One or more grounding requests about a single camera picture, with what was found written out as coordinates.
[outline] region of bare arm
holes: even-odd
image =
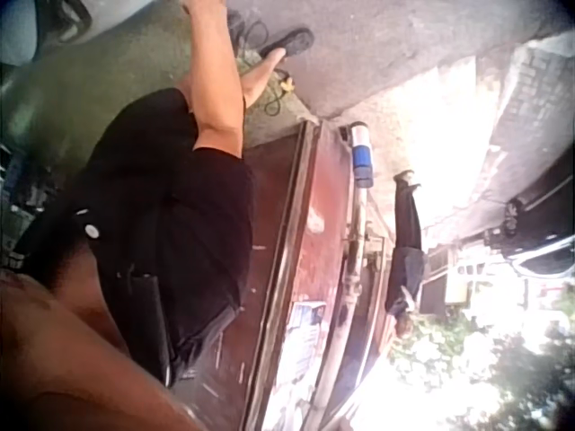
[[[32,279],[3,274],[0,301],[0,390],[37,429],[200,430],[165,388]]]
[[[191,19],[191,104],[195,148],[242,156],[243,96],[221,0],[186,0]]]

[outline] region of tire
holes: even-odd
[[[505,205],[505,219],[503,221],[503,233],[508,238],[513,238],[518,232],[519,218],[523,210],[523,204],[517,198],[511,199]]]

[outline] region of ground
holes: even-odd
[[[262,19],[270,40],[300,24],[316,37],[309,51],[282,66],[295,78],[297,98],[287,98],[275,118],[261,106],[251,110],[247,142],[257,145],[286,134],[302,117],[332,118],[338,124],[366,121],[376,162],[372,198],[391,230],[390,179],[402,169],[417,171],[424,185],[419,199],[423,224],[433,231],[434,242],[445,242],[493,224],[500,202],[526,185],[526,175],[535,178],[565,146],[551,143],[544,157],[536,158],[533,148],[542,145],[541,138],[529,154],[521,151],[521,135],[503,139],[504,145],[491,142],[516,46],[569,25],[553,2],[296,0],[283,4],[281,13],[264,0],[230,0],[229,6],[248,23]],[[254,48],[262,42],[258,33],[249,38]],[[177,82],[188,68],[189,46],[184,15],[174,1],[166,1],[89,43],[45,56],[3,85],[3,141],[33,151],[52,166],[77,170],[123,106]],[[569,95],[569,76],[562,79]],[[568,103],[554,109],[575,110]],[[540,120],[539,131],[546,119]],[[494,155],[490,145],[507,148]],[[517,165],[513,175],[485,174],[493,168],[489,157],[499,163],[502,154],[504,164]],[[536,169],[520,175],[526,156]],[[480,177],[495,189],[505,185],[505,192],[484,200],[481,210],[473,211],[484,220],[465,227],[460,219],[470,217],[464,210],[484,196],[485,190],[475,187]]]

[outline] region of black pants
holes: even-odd
[[[385,309],[395,318],[407,310],[405,286],[413,299],[420,291],[425,254],[421,250],[421,226],[412,192],[414,187],[398,180],[395,190],[395,249],[389,275]]]
[[[421,250],[420,217],[417,214],[413,187],[404,180],[395,189],[395,247]]]

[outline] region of green foliage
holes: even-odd
[[[449,309],[444,318],[413,315],[412,319],[413,332],[396,341],[391,360],[408,383],[417,382],[427,391],[438,389],[462,372],[459,358],[472,325],[456,308]]]
[[[570,318],[573,329],[573,289],[566,289],[556,308]],[[466,373],[459,358],[465,338],[472,333],[472,325],[458,310],[450,310],[445,319],[418,316],[414,318],[411,336],[392,351],[395,369],[407,383],[414,384],[419,379],[425,389],[439,389],[455,374]],[[565,334],[559,328],[552,328],[546,335],[549,341],[539,353],[526,348],[519,336],[494,339],[497,359],[481,382],[499,390],[500,409],[480,423],[470,423],[466,416],[450,418],[448,423],[456,430],[549,429],[557,409],[575,402],[575,337],[573,331]],[[435,345],[426,347],[428,354],[423,360],[418,354],[422,340]],[[478,382],[475,376],[468,378],[470,384]]]

